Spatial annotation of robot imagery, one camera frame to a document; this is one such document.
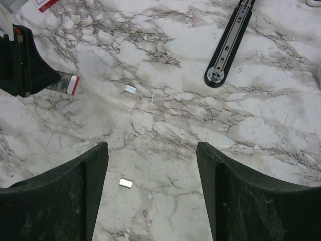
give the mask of silver rectangle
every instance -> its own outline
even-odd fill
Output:
[[[119,185],[120,185],[120,186],[123,186],[123,187],[131,188],[131,186],[132,186],[132,181],[129,181],[129,180],[126,180],[126,179],[121,178],[121,179],[120,179],[120,182],[119,182]]]
[[[128,92],[128,93],[131,93],[131,94],[135,94],[136,93],[136,88],[134,88],[134,87],[131,87],[131,86],[126,86],[126,89],[125,89],[125,91],[126,92]]]

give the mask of red and white tag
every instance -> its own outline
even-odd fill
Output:
[[[79,77],[77,75],[73,75],[70,78],[70,83],[68,85],[67,94],[70,94],[70,95],[75,94],[75,91],[76,91],[76,88],[78,85],[78,81],[79,81]]]
[[[42,13],[50,8],[58,0],[34,0],[35,5]]]

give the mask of white paper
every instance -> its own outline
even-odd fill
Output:
[[[0,4],[0,26],[5,34],[9,35],[9,40],[15,40],[14,28],[12,26],[11,14]]]

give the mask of black device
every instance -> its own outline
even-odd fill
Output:
[[[91,241],[108,166],[107,143],[0,188],[0,240]]]
[[[320,240],[321,187],[267,176],[208,143],[196,155],[213,240]]]
[[[0,37],[0,88],[13,96],[29,97],[51,84],[61,75],[39,55],[32,31],[13,25],[14,41]]]
[[[219,45],[205,72],[204,80],[209,87],[220,87],[226,80],[235,54],[252,16],[255,0],[241,0],[234,10]]]

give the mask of white marble surface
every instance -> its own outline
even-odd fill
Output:
[[[321,91],[312,72],[321,8],[257,0],[227,81],[211,89],[204,71],[237,3],[59,0],[42,14],[29,1],[15,23],[33,30],[52,67],[82,78],[74,97],[0,92],[0,186],[106,141],[93,240],[207,241],[200,141],[270,176],[320,185]],[[118,186],[121,177],[133,187]]]

